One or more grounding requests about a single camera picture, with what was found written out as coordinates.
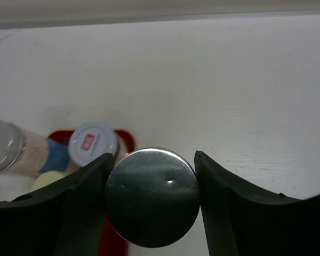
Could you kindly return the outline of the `white bead bottle silver cap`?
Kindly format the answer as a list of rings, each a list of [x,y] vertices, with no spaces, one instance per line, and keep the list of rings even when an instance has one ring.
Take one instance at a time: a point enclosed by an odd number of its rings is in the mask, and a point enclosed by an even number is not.
[[[0,174],[36,178],[48,171],[72,170],[65,145],[13,123],[0,121]]]

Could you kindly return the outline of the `yellow lid spice jar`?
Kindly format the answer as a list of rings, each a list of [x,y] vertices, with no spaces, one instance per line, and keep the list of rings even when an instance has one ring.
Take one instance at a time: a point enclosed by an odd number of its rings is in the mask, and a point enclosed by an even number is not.
[[[66,174],[60,171],[48,171],[41,174],[33,183],[30,191],[36,191],[41,189],[51,183],[54,183],[62,178],[64,178]]]

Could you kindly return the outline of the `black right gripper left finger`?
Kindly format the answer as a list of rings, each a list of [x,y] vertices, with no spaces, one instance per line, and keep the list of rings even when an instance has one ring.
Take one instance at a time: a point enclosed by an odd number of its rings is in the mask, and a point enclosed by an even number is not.
[[[0,255],[97,255],[112,154],[11,202],[0,202]]]

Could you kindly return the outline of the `brown spice jar white lid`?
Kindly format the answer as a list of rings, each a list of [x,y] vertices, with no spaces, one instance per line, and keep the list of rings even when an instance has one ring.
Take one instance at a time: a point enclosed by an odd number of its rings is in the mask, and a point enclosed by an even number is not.
[[[121,145],[117,134],[104,122],[87,122],[71,135],[68,144],[71,160],[80,167],[86,166],[105,153],[118,159]]]

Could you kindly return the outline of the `red lacquer tray gold rim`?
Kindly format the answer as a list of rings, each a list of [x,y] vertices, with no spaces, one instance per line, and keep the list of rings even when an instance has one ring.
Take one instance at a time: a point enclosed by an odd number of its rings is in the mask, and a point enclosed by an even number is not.
[[[132,134],[126,130],[114,130],[120,144],[119,154],[126,156],[135,150],[135,140]],[[57,142],[69,145],[70,136],[74,130],[60,130],[51,133],[49,138],[55,139]],[[126,182],[117,181],[118,177],[113,177],[112,172],[109,176],[109,184],[106,184],[106,203],[108,213],[102,229],[100,244],[97,255],[128,255],[129,242],[121,236],[118,231],[128,231],[125,222],[131,213],[135,212],[132,206],[133,199],[130,199],[130,188]]]

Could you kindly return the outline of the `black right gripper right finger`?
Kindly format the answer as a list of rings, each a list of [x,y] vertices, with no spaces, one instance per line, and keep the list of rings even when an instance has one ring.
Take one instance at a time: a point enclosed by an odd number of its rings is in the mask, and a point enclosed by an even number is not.
[[[210,255],[320,255],[320,195],[265,190],[202,151],[194,162]]]

